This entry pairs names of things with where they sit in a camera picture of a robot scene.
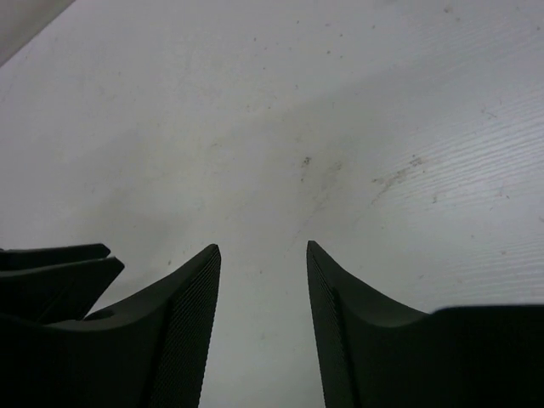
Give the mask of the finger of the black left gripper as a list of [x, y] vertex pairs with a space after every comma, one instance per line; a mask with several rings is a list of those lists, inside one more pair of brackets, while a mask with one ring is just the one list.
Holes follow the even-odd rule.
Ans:
[[123, 271], [101, 258], [1, 272], [1, 314], [39, 324], [80, 320]]
[[100, 243], [38, 249], [1, 250], [2, 269], [35, 269], [57, 264], [107, 258], [111, 250]]

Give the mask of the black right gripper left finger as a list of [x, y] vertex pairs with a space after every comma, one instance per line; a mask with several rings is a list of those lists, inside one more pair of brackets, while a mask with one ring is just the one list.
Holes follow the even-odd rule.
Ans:
[[212, 244], [80, 320], [39, 324], [1, 314], [2, 406], [198, 406], [220, 264]]

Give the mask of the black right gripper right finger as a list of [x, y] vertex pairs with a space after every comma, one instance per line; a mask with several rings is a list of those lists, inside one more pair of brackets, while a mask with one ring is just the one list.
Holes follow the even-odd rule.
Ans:
[[542, 306], [424, 313], [351, 275], [315, 241], [307, 276], [327, 406], [542, 406]]

